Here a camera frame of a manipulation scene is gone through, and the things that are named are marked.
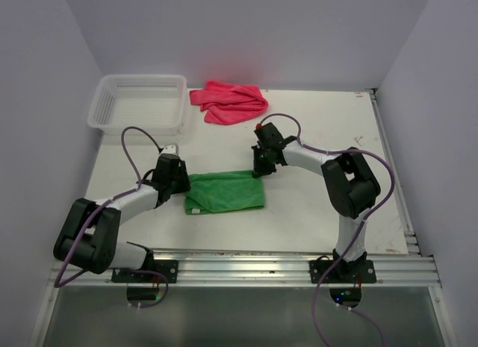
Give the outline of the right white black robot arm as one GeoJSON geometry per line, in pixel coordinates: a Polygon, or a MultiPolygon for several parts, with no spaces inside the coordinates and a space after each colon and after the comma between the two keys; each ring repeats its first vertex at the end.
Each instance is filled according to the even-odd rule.
{"type": "Polygon", "coordinates": [[[302,168],[323,178],[329,200],[339,215],[332,271],[339,281],[351,281],[367,257],[365,215],[371,212],[381,193],[364,156],[355,148],[331,153],[312,148],[295,136],[284,138],[271,122],[256,125],[254,133],[254,178],[274,173],[278,165],[302,168]]]}

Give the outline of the green towel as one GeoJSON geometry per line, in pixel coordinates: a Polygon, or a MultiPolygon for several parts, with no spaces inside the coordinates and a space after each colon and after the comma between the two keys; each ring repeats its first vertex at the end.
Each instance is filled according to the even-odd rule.
{"type": "Polygon", "coordinates": [[[230,213],[265,207],[264,185],[252,170],[209,172],[189,176],[185,193],[187,215],[230,213]]]}

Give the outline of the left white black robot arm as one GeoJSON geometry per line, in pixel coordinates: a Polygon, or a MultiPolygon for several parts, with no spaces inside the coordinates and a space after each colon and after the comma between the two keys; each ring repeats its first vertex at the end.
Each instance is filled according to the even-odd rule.
{"type": "Polygon", "coordinates": [[[184,160],[176,154],[160,154],[152,178],[110,199],[79,198],[72,204],[53,248],[57,260],[86,272],[128,269],[138,281],[155,273],[147,247],[118,240],[121,225],[161,206],[172,195],[190,190],[184,160]]]}

